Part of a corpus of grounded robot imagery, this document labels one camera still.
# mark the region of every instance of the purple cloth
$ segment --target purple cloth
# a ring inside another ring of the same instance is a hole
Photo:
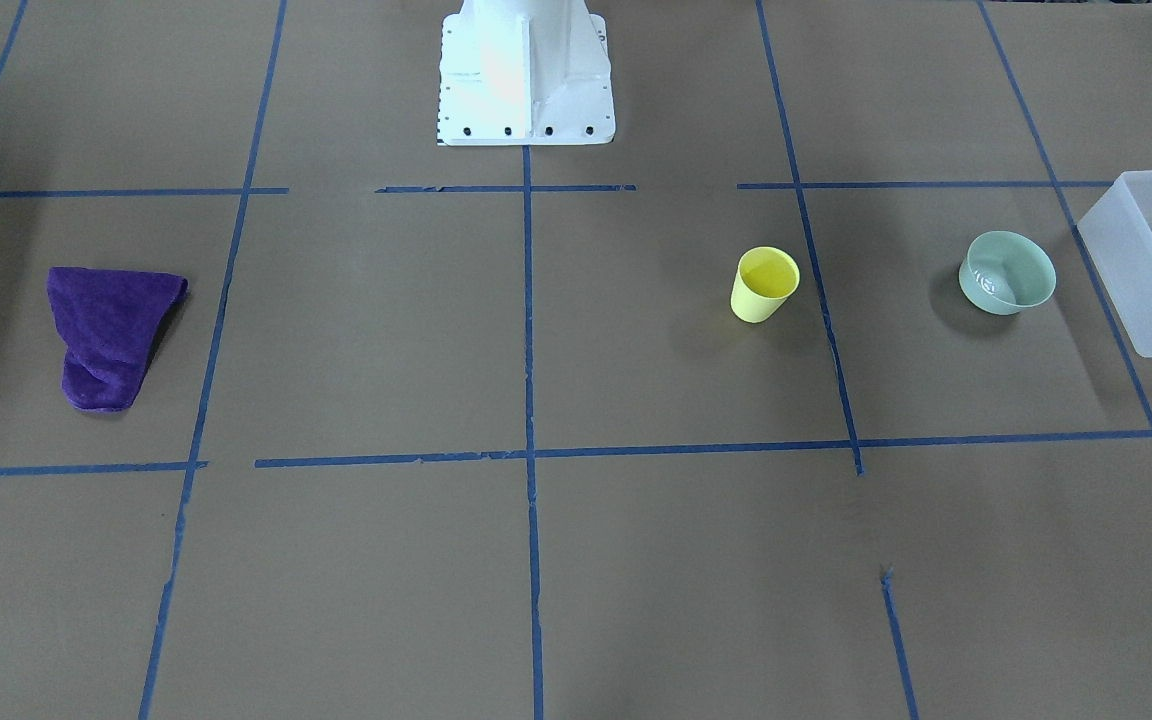
[[[60,389],[70,406],[97,414],[132,406],[159,325],[187,287],[185,279],[166,273],[88,268],[47,273],[51,313],[69,347]]]

